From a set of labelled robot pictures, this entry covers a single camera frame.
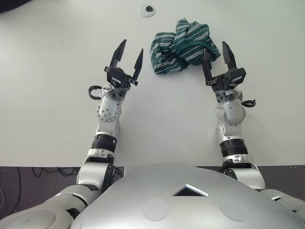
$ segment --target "white table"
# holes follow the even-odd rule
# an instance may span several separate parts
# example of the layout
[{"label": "white table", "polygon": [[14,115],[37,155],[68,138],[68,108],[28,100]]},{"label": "white table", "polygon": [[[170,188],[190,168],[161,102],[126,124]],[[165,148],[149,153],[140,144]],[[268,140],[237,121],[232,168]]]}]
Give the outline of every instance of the white table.
[{"label": "white table", "polygon": [[[156,13],[142,18],[147,3]],[[0,166],[82,164],[97,126],[87,91],[106,84],[123,39],[125,72],[142,47],[144,60],[122,106],[115,164],[220,165],[201,66],[155,75],[149,59],[154,35],[183,17],[207,23],[246,69],[240,89],[257,106],[246,109],[243,135],[257,164],[305,164],[304,1],[34,0],[0,15]],[[213,75],[227,70],[222,57],[212,65]]]}]

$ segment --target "white stripe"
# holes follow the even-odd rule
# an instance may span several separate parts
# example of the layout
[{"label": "white stripe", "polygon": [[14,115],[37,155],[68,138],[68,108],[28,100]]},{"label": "white stripe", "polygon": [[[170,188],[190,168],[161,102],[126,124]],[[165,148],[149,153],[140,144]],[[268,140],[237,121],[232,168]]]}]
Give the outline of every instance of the white stripe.
[{"label": "white stripe", "polygon": [[183,54],[183,55],[181,55],[181,56],[184,56],[184,55],[188,54],[190,51],[192,51],[192,50],[194,50],[194,49],[196,49],[196,48],[198,48],[198,47],[200,47],[200,45],[197,45],[195,48],[193,48],[193,49],[187,51],[185,54]]},{"label": "white stripe", "polygon": [[197,29],[198,27],[202,26],[202,24],[197,24],[195,25],[194,27],[192,27],[188,32],[187,34],[190,34],[191,32],[193,32],[195,29]]},{"label": "white stripe", "polygon": [[175,37],[175,40],[177,40],[178,38],[182,37],[182,36],[186,36],[186,32],[183,32],[181,34],[179,34],[178,36]]},{"label": "white stripe", "polygon": [[181,66],[179,66],[178,68],[176,68],[176,69],[172,69],[172,70],[170,70],[168,73],[170,73],[170,72],[172,72],[172,71],[179,71],[181,69]]},{"label": "white stripe", "polygon": [[162,60],[162,59],[166,59],[166,58],[165,57],[161,57],[159,60],[156,60],[156,62],[160,62],[160,60]]},{"label": "white stripe", "polygon": [[157,50],[154,50],[157,46],[158,46],[158,44],[156,44],[156,45],[152,48],[152,50],[151,50],[151,58],[152,58],[153,52],[158,50],[158,49],[157,49]]},{"label": "white stripe", "polygon": [[200,55],[201,53],[203,53],[203,50],[200,50],[200,51],[194,53],[193,55],[187,57],[185,60],[186,60],[186,61],[189,61],[190,59],[192,59],[192,58],[194,58],[194,57]]},{"label": "white stripe", "polygon": [[206,36],[209,35],[209,32],[205,32],[203,35],[201,35],[200,37],[197,37],[194,41],[197,41],[197,40],[201,40],[203,38],[205,38]]},{"label": "white stripe", "polygon": [[177,64],[178,64],[178,63],[176,63],[174,66],[171,66],[171,67],[165,68],[165,69],[163,69],[163,70],[161,70],[161,71],[158,71],[158,72],[155,72],[155,73],[160,73],[160,72],[163,72],[163,71],[165,71],[165,70],[167,70],[167,69],[169,69],[169,68],[176,67],[176,65],[177,65]]},{"label": "white stripe", "polygon": [[182,42],[182,41],[184,41],[184,40],[186,40],[186,39],[192,38],[193,36],[188,37],[188,38],[185,38],[185,39],[182,39],[181,41],[179,41],[179,42],[177,42],[176,44],[174,44],[172,47],[174,47],[175,45],[179,44],[180,42]]},{"label": "white stripe", "polygon": [[158,53],[157,55],[156,55],[156,58],[158,58],[160,55],[162,55],[161,53]]},{"label": "white stripe", "polygon": [[176,31],[178,31],[178,29],[180,29],[180,28],[184,28],[184,27],[188,27],[188,26],[189,26],[189,25],[179,26],[179,27],[177,27]]},{"label": "white stripe", "polygon": [[156,37],[154,37],[153,40],[156,40],[157,38],[160,38],[160,37],[175,37],[175,35],[166,34],[166,35],[156,36]]},{"label": "white stripe", "polygon": [[160,68],[160,67],[163,67],[163,66],[168,65],[168,64],[173,64],[175,61],[176,61],[176,59],[174,58],[171,62],[167,61],[167,62],[164,62],[164,63],[156,64],[154,66],[154,68]]},{"label": "white stripe", "polygon": [[159,43],[159,46],[168,46],[170,44],[172,44],[172,43]]}]

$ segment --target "black wires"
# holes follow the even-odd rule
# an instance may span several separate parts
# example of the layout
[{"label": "black wires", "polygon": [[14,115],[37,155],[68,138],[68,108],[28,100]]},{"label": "black wires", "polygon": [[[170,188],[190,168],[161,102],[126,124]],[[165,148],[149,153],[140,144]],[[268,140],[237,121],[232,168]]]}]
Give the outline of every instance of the black wires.
[{"label": "black wires", "polygon": [[19,167],[17,167],[17,171],[18,171],[18,177],[19,177],[19,194],[18,194],[18,200],[13,208],[13,210],[9,213],[9,215],[11,215],[14,210],[16,209],[16,207],[18,206],[19,202],[20,202],[20,197],[21,197],[21,176],[20,176],[20,169]]},{"label": "black wires", "polygon": [[41,173],[42,173],[42,168],[41,168],[39,174],[37,175],[37,174],[35,173],[34,167],[32,167],[32,173],[34,174],[34,176],[35,176],[36,178],[39,178],[39,177],[41,176]]},{"label": "black wires", "polygon": [[34,167],[32,167],[32,173],[36,178],[40,178],[42,172],[46,172],[46,173],[59,172],[62,176],[69,177],[69,176],[77,175],[79,170],[80,169],[78,167],[57,167],[55,170],[47,170],[42,167],[42,168],[40,168],[39,173],[36,173]]},{"label": "black wires", "polygon": [[123,177],[123,173],[122,173],[122,171],[119,169],[119,168],[115,168],[114,169],[114,172],[116,173],[116,174],[118,174],[121,178]]}]

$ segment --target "green shirt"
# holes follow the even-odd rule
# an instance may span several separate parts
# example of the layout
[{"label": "green shirt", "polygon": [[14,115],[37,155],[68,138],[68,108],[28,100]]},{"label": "green shirt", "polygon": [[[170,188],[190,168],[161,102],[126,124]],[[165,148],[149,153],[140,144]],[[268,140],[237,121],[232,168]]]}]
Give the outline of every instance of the green shirt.
[{"label": "green shirt", "polygon": [[151,45],[151,61],[156,74],[181,71],[189,64],[202,64],[203,49],[206,48],[213,62],[220,53],[210,38],[207,24],[186,19],[178,21],[176,33],[157,33]]}]

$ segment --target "black cable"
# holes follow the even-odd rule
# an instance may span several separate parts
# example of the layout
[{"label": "black cable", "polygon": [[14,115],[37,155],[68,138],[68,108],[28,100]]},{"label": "black cable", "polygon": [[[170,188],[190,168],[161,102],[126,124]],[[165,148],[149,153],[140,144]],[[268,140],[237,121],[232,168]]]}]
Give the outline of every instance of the black cable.
[{"label": "black cable", "polygon": [[17,171],[18,171],[18,177],[19,177],[19,194],[18,194],[18,200],[17,203],[15,204],[15,207],[13,208],[13,210],[9,213],[9,215],[11,215],[14,210],[16,209],[16,207],[18,206],[19,202],[20,202],[20,197],[21,197],[21,176],[20,176],[20,170],[19,167],[17,167]]},{"label": "black cable", "polygon": [[115,173],[117,173],[121,178],[123,177],[123,173],[119,168],[114,169]]},{"label": "black cable", "polygon": [[53,171],[48,171],[46,170],[45,168],[42,168],[43,171],[47,172],[47,173],[57,173],[58,171],[57,170],[53,170]]},{"label": "black cable", "polygon": [[254,100],[246,100],[242,102],[242,105],[245,107],[254,107],[256,105],[256,101]]},{"label": "black cable", "polygon": [[[70,173],[67,173],[64,171],[64,169],[71,169],[72,168],[72,172]],[[79,172],[79,168],[77,167],[57,167],[56,170],[47,170],[45,169],[44,167],[41,167],[41,170],[39,172],[39,174],[37,175],[35,173],[35,170],[34,170],[34,167],[32,167],[32,172],[33,172],[33,175],[36,177],[36,178],[39,178],[42,174],[42,172],[46,172],[46,173],[57,173],[59,172],[62,176],[64,177],[69,177],[69,176],[74,176],[74,175],[77,175],[78,172]]]},{"label": "black cable", "polygon": [[67,169],[68,167],[64,167],[64,168],[60,168],[60,167],[57,167],[57,170],[58,170],[58,172],[62,175],[62,176],[64,176],[64,177],[69,177],[69,176],[74,176],[74,175],[77,175],[77,169],[76,169],[76,167],[72,167],[73,168],[73,170],[72,170],[72,172],[70,172],[70,173],[66,173],[63,169]]},{"label": "black cable", "polygon": [[33,172],[33,174],[34,174],[34,176],[35,176],[36,178],[40,178],[41,173],[42,173],[42,170],[43,170],[43,168],[41,168],[39,174],[37,175],[37,174],[35,173],[34,167],[32,167],[32,172]]}]

